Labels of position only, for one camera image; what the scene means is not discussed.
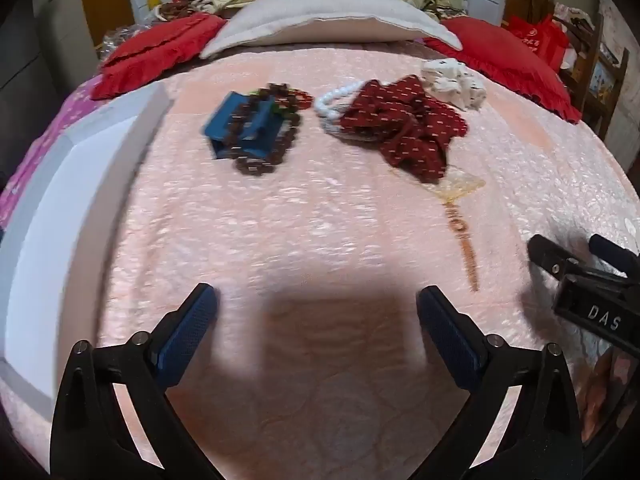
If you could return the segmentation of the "wooden chair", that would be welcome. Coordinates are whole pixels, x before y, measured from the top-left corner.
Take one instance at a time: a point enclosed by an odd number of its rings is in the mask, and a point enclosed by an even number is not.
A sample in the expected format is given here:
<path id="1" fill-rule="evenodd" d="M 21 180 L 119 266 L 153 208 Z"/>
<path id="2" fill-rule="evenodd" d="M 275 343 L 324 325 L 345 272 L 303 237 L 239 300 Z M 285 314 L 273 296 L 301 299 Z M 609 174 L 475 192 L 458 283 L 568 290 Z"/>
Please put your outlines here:
<path id="1" fill-rule="evenodd" d="M 622 92 L 630 52 L 623 48 L 616 56 L 608 50 L 601 13 L 592 24 L 580 16 L 566 20 L 553 15 L 552 20 L 565 30 L 576 52 L 573 66 L 560 69 L 560 79 L 572 105 L 582 113 L 582 121 L 604 141 Z"/>

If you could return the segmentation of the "pink bedspread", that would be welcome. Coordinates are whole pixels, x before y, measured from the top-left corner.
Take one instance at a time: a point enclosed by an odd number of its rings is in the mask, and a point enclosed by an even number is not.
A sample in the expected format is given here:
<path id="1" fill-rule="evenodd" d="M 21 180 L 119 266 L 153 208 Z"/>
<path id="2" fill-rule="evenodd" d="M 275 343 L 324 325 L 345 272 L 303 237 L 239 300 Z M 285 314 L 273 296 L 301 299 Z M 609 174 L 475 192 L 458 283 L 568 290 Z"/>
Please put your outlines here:
<path id="1" fill-rule="evenodd" d="M 488 82 L 422 182 L 340 117 L 362 86 L 420 77 L 418 44 L 251 48 L 162 80 L 171 107 L 131 182 L 104 268 L 93 347 L 152 332 L 197 284 L 218 310 L 166 396 L 218 479 L 419 479 L 469 393 L 422 330 L 435 285 L 480 331 L 562 349 L 579 479 L 639 474 L 639 357 L 560 318 L 540 234 L 581 264 L 599 234 L 639 255 L 639 199 L 585 124 Z M 266 160 L 215 157 L 203 129 L 230 92 L 273 96 Z M 43 418 L 1 377 L 1 474 L 50 473 Z"/>

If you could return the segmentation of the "dark red dotted scrunchie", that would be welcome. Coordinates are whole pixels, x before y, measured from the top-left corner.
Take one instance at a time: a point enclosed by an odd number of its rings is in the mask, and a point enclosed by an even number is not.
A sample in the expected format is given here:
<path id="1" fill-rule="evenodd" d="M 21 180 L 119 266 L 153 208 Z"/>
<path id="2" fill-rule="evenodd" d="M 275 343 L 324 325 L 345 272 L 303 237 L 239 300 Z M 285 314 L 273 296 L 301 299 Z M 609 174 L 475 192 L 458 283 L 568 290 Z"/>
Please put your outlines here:
<path id="1" fill-rule="evenodd" d="M 386 162 L 422 182 L 436 182 L 448 167 L 448 148 L 469 126 L 449 105 L 429 96 L 416 75 L 391 84 L 367 81 L 340 117 L 344 133 L 371 140 Z"/>

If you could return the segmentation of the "white pillow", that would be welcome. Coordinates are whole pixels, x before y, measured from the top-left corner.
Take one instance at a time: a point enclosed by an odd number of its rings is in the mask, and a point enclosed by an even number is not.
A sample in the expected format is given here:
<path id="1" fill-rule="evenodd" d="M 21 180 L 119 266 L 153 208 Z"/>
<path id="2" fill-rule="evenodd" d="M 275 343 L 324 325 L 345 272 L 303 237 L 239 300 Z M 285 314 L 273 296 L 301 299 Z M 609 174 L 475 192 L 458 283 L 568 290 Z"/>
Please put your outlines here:
<path id="1" fill-rule="evenodd" d="M 402 0 L 256 0 L 201 50 L 213 58 L 236 47 L 372 44 L 435 38 L 460 51 L 458 37 Z"/>

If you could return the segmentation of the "red ruffled cushion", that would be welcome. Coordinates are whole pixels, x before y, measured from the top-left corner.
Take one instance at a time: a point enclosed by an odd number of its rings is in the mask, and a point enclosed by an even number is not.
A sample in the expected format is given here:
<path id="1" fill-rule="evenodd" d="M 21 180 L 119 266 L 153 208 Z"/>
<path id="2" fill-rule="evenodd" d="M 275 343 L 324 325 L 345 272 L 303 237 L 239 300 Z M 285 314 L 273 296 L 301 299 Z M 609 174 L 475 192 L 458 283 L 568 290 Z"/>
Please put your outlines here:
<path id="1" fill-rule="evenodd" d="M 442 24 L 458 37 L 462 49 L 457 51 L 442 40 L 423 38 L 422 42 L 428 48 L 447 58 L 455 58 L 566 122 L 580 122 L 582 113 L 572 104 L 558 73 L 517 36 L 502 27 L 468 16 L 448 18 Z"/>
<path id="2" fill-rule="evenodd" d="M 110 100 L 157 80 L 163 73 L 197 58 L 227 23 L 196 12 L 153 26 L 127 39 L 106 59 L 93 101 Z"/>

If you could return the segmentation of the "clear plastic bag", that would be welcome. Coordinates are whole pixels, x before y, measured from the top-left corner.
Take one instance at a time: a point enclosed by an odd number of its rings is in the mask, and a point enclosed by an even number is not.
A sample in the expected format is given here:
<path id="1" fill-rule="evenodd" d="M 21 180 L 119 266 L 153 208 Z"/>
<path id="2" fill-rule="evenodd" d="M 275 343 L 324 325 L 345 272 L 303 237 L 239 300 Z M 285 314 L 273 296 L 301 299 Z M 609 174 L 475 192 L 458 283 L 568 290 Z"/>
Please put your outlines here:
<path id="1" fill-rule="evenodd" d="M 104 62 L 108 57 L 125 41 L 144 32 L 150 28 L 145 24 L 133 24 L 130 26 L 122 26 L 118 29 L 107 32 L 103 37 L 101 43 L 94 48 L 98 54 L 100 62 Z"/>

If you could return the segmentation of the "red shopping bag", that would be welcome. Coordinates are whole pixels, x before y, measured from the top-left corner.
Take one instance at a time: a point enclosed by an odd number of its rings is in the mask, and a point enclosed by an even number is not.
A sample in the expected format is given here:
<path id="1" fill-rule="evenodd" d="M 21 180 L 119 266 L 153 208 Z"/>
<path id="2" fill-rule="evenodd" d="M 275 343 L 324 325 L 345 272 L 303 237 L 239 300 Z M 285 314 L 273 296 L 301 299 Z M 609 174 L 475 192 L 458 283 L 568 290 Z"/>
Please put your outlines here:
<path id="1" fill-rule="evenodd" d="M 512 16 L 506 29 L 518 37 L 534 55 L 546 62 L 555 73 L 561 69 L 565 51 L 570 47 L 570 40 L 551 15 L 547 15 L 536 24 Z"/>

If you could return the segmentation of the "purple floral sheet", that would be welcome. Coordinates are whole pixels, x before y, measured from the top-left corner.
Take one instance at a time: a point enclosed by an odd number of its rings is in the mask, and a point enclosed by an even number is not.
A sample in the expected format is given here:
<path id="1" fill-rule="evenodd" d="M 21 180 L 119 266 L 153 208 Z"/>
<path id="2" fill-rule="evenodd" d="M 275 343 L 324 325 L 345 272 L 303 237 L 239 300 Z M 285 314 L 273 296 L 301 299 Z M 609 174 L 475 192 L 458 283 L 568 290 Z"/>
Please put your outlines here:
<path id="1" fill-rule="evenodd" d="M 93 101 L 90 98 L 92 90 L 101 79 L 101 75 L 96 75 L 74 90 L 63 102 L 58 114 L 55 115 L 44 133 L 30 144 L 15 174 L 9 178 L 8 184 L 1 193 L 0 222 L 2 231 L 8 227 L 13 211 L 25 191 L 28 181 L 40 162 L 43 161 L 44 156 L 52 148 L 53 143 L 58 140 L 66 128 L 101 106 L 100 101 Z"/>

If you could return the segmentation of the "cream dotted scrunchie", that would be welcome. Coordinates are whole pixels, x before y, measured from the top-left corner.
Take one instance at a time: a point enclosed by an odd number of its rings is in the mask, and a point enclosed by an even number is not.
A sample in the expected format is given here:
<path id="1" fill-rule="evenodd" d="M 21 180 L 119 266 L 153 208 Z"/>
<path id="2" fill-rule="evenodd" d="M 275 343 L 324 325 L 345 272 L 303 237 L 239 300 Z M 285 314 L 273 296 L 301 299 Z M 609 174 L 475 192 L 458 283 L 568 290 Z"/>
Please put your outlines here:
<path id="1" fill-rule="evenodd" d="M 459 110 L 479 110 L 486 100 L 483 79 L 455 58 L 424 61 L 421 79 L 430 96 Z"/>

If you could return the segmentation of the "blue hair claw clip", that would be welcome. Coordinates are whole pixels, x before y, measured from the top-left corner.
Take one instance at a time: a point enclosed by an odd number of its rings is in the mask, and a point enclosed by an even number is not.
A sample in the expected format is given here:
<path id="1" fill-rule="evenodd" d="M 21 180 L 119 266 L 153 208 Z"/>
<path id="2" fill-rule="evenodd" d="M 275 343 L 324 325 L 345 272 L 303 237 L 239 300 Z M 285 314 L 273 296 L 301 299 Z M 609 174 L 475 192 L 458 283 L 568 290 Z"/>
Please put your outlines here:
<path id="1" fill-rule="evenodd" d="M 218 159 L 247 156 L 266 160 L 283 123 L 273 96 L 230 92 L 210 116 L 203 134 Z"/>

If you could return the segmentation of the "red ruffled cushion right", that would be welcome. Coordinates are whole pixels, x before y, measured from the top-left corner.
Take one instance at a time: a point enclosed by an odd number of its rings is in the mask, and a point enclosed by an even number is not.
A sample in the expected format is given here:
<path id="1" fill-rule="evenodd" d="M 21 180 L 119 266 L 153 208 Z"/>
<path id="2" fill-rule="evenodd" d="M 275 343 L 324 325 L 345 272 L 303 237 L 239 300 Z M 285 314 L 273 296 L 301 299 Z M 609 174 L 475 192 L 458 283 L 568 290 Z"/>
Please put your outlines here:
<path id="1" fill-rule="evenodd" d="M 462 49 L 457 51 L 442 40 L 423 38 L 422 42 L 428 48 L 447 58 L 455 58 L 566 122 L 580 122 L 582 113 L 572 104 L 558 73 L 517 36 L 502 27 L 468 16 L 448 18 L 442 24 L 458 37 Z"/>

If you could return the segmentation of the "white tray box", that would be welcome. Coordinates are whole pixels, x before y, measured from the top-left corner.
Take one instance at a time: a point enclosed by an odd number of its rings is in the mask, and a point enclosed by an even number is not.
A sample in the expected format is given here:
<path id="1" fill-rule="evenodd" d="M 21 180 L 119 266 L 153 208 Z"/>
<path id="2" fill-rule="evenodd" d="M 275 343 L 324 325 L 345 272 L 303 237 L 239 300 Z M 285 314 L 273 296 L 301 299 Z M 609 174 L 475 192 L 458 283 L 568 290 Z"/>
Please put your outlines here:
<path id="1" fill-rule="evenodd" d="M 134 175 L 171 98 L 153 82 L 66 128 L 1 242 L 1 377 L 50 419 L 70 348 L 96 340 L 104 268 Z"/>

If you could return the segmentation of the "red ruffled cushion left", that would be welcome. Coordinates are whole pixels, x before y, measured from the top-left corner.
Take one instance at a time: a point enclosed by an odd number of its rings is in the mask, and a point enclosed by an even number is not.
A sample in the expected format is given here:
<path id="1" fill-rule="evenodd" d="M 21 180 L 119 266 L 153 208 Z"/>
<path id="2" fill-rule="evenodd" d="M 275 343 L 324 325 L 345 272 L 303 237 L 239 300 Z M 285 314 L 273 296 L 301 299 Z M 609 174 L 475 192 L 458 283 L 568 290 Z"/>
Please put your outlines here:
<path id="1" fill-rule="evenodd" d="M 197 58 L 227 23 L 196 12 L 153 26 L 127 39 L 106 59 L 93 101 L 110 100 L 157 80 L 163 73 Z"/>

